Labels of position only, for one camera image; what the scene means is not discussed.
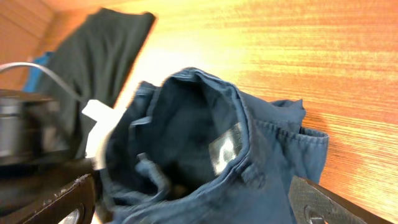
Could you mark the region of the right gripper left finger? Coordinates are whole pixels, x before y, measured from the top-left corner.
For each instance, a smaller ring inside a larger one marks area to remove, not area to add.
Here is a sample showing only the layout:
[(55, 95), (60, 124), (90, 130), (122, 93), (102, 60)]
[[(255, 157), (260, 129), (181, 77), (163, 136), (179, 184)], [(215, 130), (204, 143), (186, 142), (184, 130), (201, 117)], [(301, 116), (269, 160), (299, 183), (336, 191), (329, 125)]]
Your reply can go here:
[(95, 200), (94, 178), (85, 174), (51, 193), (48, 198), (38, 199), (2, 217), (1, 223), (60, 223), (73, 214), (75, 223), (90, 224), (95, 212)]

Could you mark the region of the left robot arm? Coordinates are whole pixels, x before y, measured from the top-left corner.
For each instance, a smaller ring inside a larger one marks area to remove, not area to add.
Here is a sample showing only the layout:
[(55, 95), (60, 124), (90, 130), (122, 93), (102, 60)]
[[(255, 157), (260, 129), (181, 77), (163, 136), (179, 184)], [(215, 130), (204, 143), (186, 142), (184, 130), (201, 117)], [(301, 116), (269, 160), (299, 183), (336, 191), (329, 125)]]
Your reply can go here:
[(46, 96), (1, 90), (1, 216), (93, 171), (91, 160), (74, 158), (58, 111)]

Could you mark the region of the navy blue shorts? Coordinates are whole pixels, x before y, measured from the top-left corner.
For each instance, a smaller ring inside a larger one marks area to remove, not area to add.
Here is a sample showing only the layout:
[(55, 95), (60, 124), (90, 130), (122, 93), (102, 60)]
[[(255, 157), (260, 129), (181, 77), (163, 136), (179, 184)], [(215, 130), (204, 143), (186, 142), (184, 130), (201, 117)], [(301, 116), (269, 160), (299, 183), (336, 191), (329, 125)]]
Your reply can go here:
[(113, 223), (294, 223), (292, 178), (319, 182), (329, 142), (305, 114), (197, 68), (142, 83), (100, 171)]

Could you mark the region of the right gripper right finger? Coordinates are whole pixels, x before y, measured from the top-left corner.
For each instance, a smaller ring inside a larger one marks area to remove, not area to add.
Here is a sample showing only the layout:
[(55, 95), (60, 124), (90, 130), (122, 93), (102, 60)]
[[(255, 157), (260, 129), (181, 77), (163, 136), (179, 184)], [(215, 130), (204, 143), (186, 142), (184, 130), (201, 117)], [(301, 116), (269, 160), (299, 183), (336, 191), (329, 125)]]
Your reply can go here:
[(293, 177), (289, 201), (299, 224), (392, 224), (301, 177)]

